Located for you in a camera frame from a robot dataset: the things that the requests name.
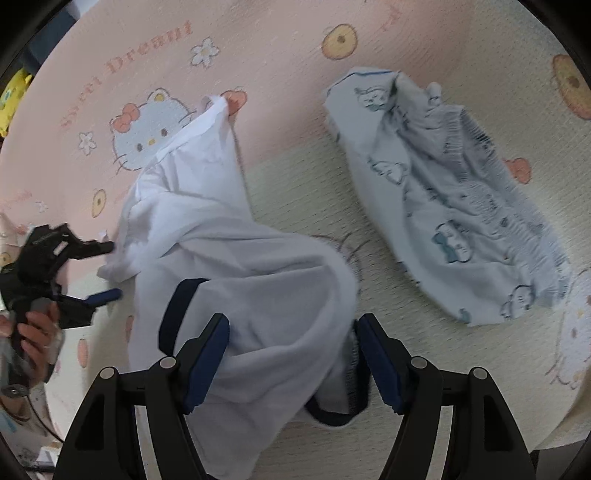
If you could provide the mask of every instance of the yellow object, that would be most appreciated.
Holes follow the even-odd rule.
[[[92,218],[96,218],[102,213],[106,202],[107,193],[103,189],[100,189],[95,193],[95,196],[92,197]]]
[[[554,76],[564,103],[583,120],[591,120],[591,89],[568,55],[556,55],[552,61]]]
[[[8,82],[8,85],[0,97],[0,135],[8,135],[8,127],[12,122],[14,112],[17,111],[18,104],[21,103],[22,96],[29,88],[33,79],[24,69],[19,70]]]
[[[351,55],[357,48],[357,33],[346,23],[337,25],[324,38],[322,53],[331,60],[341,60]]]

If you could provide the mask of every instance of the light blue cloth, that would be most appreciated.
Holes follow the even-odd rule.
[[[488,135],[441,87],[353,69],[327,91],[327,124],[357,194],[405,270],[470,325],[555,306],[570,264]]]

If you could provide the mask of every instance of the blue gripper pad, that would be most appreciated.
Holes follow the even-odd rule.
[[[396,340],[387,337],[379,324],[378,328],[381,332],[376,332],[372,326],[373,321],[377,323],[377,319],[372,314],[365,314],[358,320],[359,345],[374,376],[382,400],[386,405],[390,405],[396,413],[402,414],[404,400],[402,398],[401,376],[394,367],[386,345],[388,341],[396,342]]]
[[[217,326],[211,333],[189,375],[189,387],[184,399],[185,415],[188,415],[205,400],[205,395],[212,384],[229,341],[230,323],[226,317],[220,315]]]
[[[95,293],[94,295],[87,297],[84,300],[84,303],[86,303],[87,305],[89,305],[91,307],[98,308],[98,307],[102,307],[103,305],[107,305],[108,303],[111,303],[112,301],[119,300],[122,297],[122,295],[123,295],[123,292],[121,292],[120,289],[112,288],[110,290],[105,290],[100,293]]]

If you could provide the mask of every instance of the human hand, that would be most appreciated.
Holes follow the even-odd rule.
[[[18,332],[23,336],[22,349],[31,358],[35,367],[31,388],[45,380],[47,376],[50,346],[59,331],[57,323],[59,319],[60,311],[57,304],[52,302],[47,315],[40,312],[28,312],[28,323],[18,325]],[[13,327],[4,315],[0,315],[0,336],[10,337]]]

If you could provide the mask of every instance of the play mat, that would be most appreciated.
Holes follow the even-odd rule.
[[[402,70],[423,87],[439,82],[446,102],[467,106],[568,252],[574,284],[564,308],[468,328],[406,278],[323,126],[323,89],[353,66]],[[23,99],[0,155],[0,208],[21,230],[68,222],[82,238],[113,238],[138,170],[207,94],[229,101],[257,221],[338,249],[360,281],[360,314],[375,313],[388,334],[439,368],[486,367],[530,449],[588,434],[591,92],[517,0],[101,0]],[[133,137],[131,122],[142,124]],[[15,254],[6,247],[2,260]],[[72,261],[69,293],[104,288],[95,276],[101,262]],[[47,388],[62,434],[98,371],[126,368],[133,283],[124,290],[94,326],[67,333]],[[432,478],[450,419],[446,410]],[[347,429],[287,426],[254,478],[376,478],[399,424],[374,389]]]

